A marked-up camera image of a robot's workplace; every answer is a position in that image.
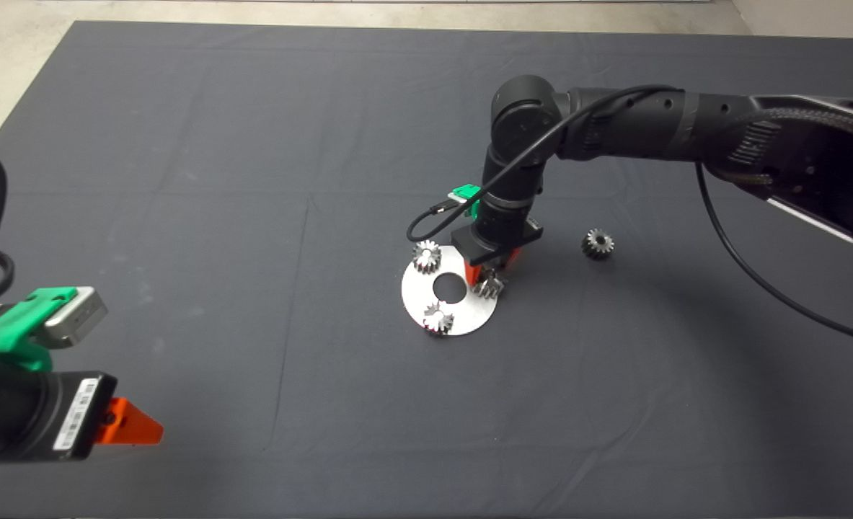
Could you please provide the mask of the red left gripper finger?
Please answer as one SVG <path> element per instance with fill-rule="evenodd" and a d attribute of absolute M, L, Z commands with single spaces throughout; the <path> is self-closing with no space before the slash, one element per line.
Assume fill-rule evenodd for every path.
<path fill-rule="evenodd" d="M 97 431 L 97 445 L 156 445 L 164 427 L 130 400 L 113 397 Z"/>

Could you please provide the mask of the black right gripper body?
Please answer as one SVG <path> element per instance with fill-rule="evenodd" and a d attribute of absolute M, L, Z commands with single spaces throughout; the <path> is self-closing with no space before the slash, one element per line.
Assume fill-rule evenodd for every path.
<path fill-rule="evenodd" d="M 509 200 L 486 194 L 472 223 L 451 233 L 452 245 L 470 266 L 505 262 L 505 257 L 544 233 L 531 219 L 533 203 L 532 196 Z"/>

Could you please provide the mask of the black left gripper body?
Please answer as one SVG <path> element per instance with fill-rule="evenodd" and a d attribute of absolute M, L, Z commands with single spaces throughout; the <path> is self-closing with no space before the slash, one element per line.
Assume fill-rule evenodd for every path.
<path fill-rule="evenodd" d="M 0 464 L 86 460 L 117 384 L 101 371 L 2 371 Z"/>

